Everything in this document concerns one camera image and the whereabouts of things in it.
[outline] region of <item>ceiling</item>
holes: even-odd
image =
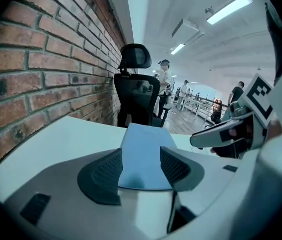
[[[152,66],[139,72],[153,74],[152,70],[159,68],[157,63],[168,59],[178,80],[196,81],[224,94],[238,81],[248,84],[255,73],[273,84],[275,56],[266,25],[266,0],[253,0],[214,25],[206,21],[210,16],[206,8],[212,6],[217,11],[230,1],[149,0],[144,45],[152,56]],[[172,32],[183,18],[205,34],[171,55],[179,44],[172,39]]]

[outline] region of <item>fluorescent light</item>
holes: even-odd
[[[253,0],[233,0],[229,4],[225,5],[222,9],[217,11],[214,15],[207,19],[207,22],[214,25],[216,22],[220,21],[222,18],[230,15],[231,13],[237,11],[244,6],[251,4]]]
[[[181,43],[179,46],[177,46],[174,50],[172,50],[171,54],[174,55],[177,53],[180,49],[182,49],[185,46],[185,44]]]

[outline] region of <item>office chair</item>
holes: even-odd
[[[130,74],[127,69],[147,69],[152,60],[147,49],[137,43],[127,44],[121,49],[121,73],[114,75],[114,84],[121,102],[118,126],[126,128],[128,123],[163,127],[171,105],[165,105],[163,119],[153,117],[160,82],[153,76]]]

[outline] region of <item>wooden floor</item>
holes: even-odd
[[[171,134],[191,135],[204,130],[205,125],[211,125],[200,116],[197,116],[196,120],[194,120],[194,117],[195,114],[187,109],[177,110],[176,103],[174,103],[173,108],[167,114],[163,127]]]

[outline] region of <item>brick wall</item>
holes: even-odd
[[[107,0],[13,0],[0,17],[0,161],[62,116],[115,125],[124,45]]]

